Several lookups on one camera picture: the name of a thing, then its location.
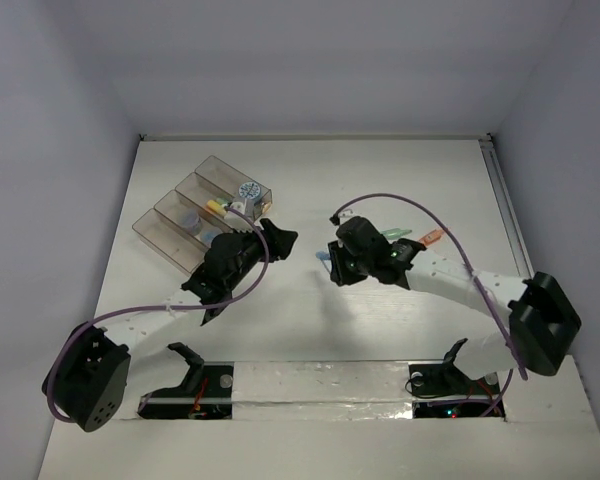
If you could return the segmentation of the yellow highlighter pen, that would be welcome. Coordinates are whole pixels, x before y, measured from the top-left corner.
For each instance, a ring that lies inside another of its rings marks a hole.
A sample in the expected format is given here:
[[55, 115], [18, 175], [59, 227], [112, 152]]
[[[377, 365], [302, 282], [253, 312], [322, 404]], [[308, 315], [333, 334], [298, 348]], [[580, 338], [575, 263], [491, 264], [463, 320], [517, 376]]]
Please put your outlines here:
[[220, 217], [225, 217], [227, 214], [224, 206], [215, 200], [208, 200], [205, 208]]

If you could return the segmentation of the blue slime jar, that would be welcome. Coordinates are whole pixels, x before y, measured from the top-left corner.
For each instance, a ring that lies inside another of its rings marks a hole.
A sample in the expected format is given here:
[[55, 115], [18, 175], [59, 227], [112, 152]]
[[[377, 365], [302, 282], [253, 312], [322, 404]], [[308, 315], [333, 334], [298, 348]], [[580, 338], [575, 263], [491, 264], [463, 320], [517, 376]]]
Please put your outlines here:
[[258, 182], [253, 180], [242, 183], [238, 188], [238, 196], [245, 206], [257, 205], [261, 202], [262, 195], [262, 186]]

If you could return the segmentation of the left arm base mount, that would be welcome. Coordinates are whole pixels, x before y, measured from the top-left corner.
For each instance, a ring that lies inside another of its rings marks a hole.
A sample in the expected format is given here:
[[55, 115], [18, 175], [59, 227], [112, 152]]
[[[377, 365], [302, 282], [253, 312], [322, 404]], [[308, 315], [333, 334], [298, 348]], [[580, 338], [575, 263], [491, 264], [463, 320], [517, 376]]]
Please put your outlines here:
[[180, 383], [144, 395], [137, 414], [145, 420], [230, 420], [234, 364], [205, 360], [181, 342], [167, 346], [187, 364]]

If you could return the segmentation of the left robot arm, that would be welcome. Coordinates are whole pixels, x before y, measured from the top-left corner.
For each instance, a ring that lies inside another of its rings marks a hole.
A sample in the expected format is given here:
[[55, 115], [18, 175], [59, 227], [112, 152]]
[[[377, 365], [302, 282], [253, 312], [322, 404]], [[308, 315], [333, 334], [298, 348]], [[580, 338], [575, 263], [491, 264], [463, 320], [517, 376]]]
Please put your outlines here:
[[177, 338], [182, 321], [199, 312], [203, 323], [242, 300], [234, 291], [255, 266], [289, 257], [298, 234], [263, 219], [247, 230], [217, 235], [180, 293], [158, 305], [127, 307], [84, 322], [70, 333], [42, 384], [52, 415], [93, 432], [125, 406], [133, 366], [167, 348], [185, 360], [173, 363], [166, 381], [189, 395], [201, 383], [201, 357]]

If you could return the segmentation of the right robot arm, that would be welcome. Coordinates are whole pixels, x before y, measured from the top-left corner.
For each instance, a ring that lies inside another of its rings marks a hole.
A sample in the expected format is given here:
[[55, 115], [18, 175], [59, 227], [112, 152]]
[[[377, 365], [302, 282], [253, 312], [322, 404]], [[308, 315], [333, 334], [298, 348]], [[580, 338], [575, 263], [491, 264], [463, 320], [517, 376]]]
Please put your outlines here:
[[442, 384], [462, 392], [491, 373], [520, 368], [557, 374], [582, 321], [558, 281], [544, 272], [519, 278], [477, 271], [406, 238], [391, 242], [366, 218], [342, 223], [328, 245], [330, 278], [349, 286], [373, 278], [427, 293], [490, 317], [497, 331], [461, 339], [443, 357]]

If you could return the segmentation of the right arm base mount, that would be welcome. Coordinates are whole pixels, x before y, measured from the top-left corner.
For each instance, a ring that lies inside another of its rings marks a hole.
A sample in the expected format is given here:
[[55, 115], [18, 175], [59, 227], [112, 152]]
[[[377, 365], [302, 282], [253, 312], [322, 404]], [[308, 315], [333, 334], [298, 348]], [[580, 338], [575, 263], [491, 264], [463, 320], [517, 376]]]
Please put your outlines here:
[[505, 418], [499, 380], [491, 383], [483, 376], [471, 380], [456, 366], [455, 360], [466, 339], [457, 341], [438, 363], [409, 366], [405, 391], [413, 399], [415, 419]]

